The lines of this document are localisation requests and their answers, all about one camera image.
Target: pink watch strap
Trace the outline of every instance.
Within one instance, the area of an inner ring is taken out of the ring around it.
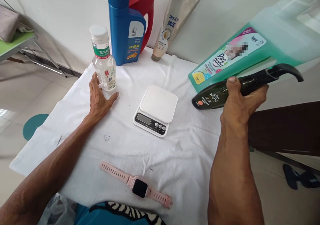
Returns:
[[[156,200],[166,208],[170,208],[173,204],[171,197],[169,197],[168,195],[164,195],[152,188],[148,188],[147,197]]]
[[[119,180],[125,182],[128,186],[131,186],[132,176],[129,174],[125,174],[124,172],[116,169],[115,167],[111,166],[106,162],[100,162],[100,169],[104,170],[105,172],[109,173],[110,175],[118,178]]]

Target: green detergent bottle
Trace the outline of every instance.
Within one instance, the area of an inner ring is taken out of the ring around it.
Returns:
[[[280,0],[258,13],[189,74],[196,91],[253,66],[261,70],[264,61],[268,61],[267,67],[280,63],[298,66],[320,57],[320,9],[314,21],[300,19],[306,11],[315,12],[310,9],[314,1]]]

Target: blue motor oil bottle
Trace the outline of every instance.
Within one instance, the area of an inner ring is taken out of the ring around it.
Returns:
[[[129,0],[108,0],[112,55],[117,65],[139,58],[146,20],[137,10],[129,9]]]

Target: orange logo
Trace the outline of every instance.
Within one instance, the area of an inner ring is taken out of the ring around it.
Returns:
[[[129,55],[129,56],[127,57],[127,60],[129,60],[130,58],[135,58],[137,55],[138,55],[138,53],[135,52],[135,53]]]

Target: white cloth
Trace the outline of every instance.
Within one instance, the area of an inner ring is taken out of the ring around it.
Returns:
[[[117,86],[112,93],[118,91],[120,95],[89,136],[60,193],[84,206],[111,200],[149,209],[170,225],[206,224],[209,176],[222,109],[200,111],[193,107],[191,99],[196,91],[188,73],[195,63],[167,54],[154,62],[151,54],[152,49],[146,47],[137,63],[116,68]],[[12,170],[27,176],[77,128],[89,112],[89,81],[93,73],[91,64],[12,161]],[[133,124],[136,109],[151,84],[178,97],[164,138]],[[142,176],[151,187],[172,197],[172,208],[135,196],[126,184],[99,169],[101,161]]]

